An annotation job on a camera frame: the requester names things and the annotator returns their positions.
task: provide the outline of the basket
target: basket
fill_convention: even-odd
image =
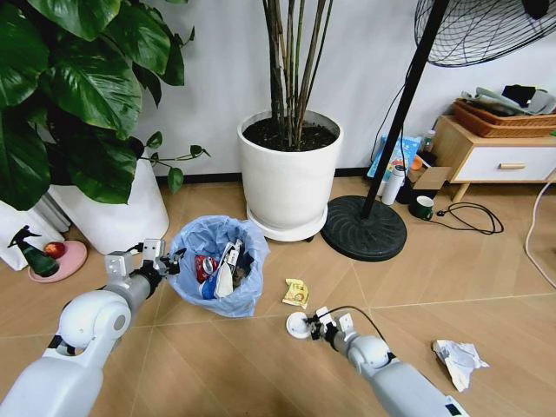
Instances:
[[[459,104],[469,113],[476,115],[485,122],[495,124],[496,126],[556,126],[556,115],[500,117],[486,110],[477,109],[460,98],[458,98],[454,104]]]
[[[453,115],[461,126],[480,137],[542,137],[556,131],[556,125],[497,126],[467,111],[458,101],[453,104]]]

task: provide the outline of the wooden cabinet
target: wooden cabinet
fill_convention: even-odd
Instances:
[[[547,182],[556,176],[556,137],[484,138],[451,116],[436,124],[436,164],[451,167],[448,181],[460,183],[458,202],[473,182]]]

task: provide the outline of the trash can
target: trash can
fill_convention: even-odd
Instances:
[[[252,258],[248,274],[241,278],[231,294],[206,300],[197,280],[195,257],[207,255],[220,260],[227,244],[237,239],[242,241],[244,255]],[[187,250],[180,260],[180,274],[169,277],[168,281],[185,301],[225,317],[253,316],[255,304],[262,294],[262,265],[268,254],[264,235],[254,223],[225,215],[199,217],[172,239],[170,254],[182,248]]]

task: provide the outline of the white bottle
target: white bottle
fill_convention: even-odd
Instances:
[[[427,134],[425,135],[425,151],[426,152],[430,152],[431,150],[433,150],[434,135],[436,135],[436,132],[434,130],[429,130],[427,132]]]
[[[401,165],[396,165],[394,169],[392,169],[392,174],[382,192],[382,202],[387,206],[391,206],[394,203],[404,177],[405,173],[403,167]]]

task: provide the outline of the blue book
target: blue book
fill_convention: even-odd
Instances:
[[[376,167],[379,164],[379,160],[382,156],[382,150],[384,149],[384,145],[386,143],[386,135],[382,135],[381,137],[381,146],[379,151],[376,153],[376,157],[374,158],[373,163],[371,164],[371,168],[367,172],[367,176],[369,178],[374,178],[374,173],[376,172]],[[417,150],[419,149],[420,145],[420,137],[411,137],[411,136],[403,136],[403,154],[406,159],[406,169],[409,170],[411,164],[414,162],[415,155],[417,154]],[[382,181],[388,181],[390,175],[392,174],[392,169],[396,165],[403,165],[403,161],[401,159],[401,146],[400,146],[400,138],[398,138],[398,142],[390,156],[390,162],[386,168],[386,172],[384,173],[384,177]]]

